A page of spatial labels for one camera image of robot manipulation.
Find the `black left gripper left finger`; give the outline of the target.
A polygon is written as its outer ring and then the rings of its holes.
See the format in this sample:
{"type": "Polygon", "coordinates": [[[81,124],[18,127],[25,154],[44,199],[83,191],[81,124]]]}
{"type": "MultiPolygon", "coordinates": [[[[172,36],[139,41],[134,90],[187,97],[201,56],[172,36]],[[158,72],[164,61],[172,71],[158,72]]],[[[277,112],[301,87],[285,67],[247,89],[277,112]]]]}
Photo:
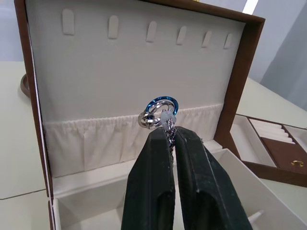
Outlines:
{"type": "Polygon", "coordinates": [[[175,198],[168,139],[162,129],[156,129],[128,175],[121,229],[171,230],[175,198]]]}

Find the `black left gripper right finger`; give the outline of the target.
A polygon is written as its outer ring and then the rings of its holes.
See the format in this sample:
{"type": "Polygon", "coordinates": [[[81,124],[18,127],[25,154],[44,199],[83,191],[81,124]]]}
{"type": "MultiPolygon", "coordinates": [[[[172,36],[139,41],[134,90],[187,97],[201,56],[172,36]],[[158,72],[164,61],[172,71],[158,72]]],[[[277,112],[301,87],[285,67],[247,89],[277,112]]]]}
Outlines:
{"type": "Polygon", "coordinates": [[[250,230],[252,226],[225,169],[201,138],[178,126],[177,177],[186,230],[250,230]]]}

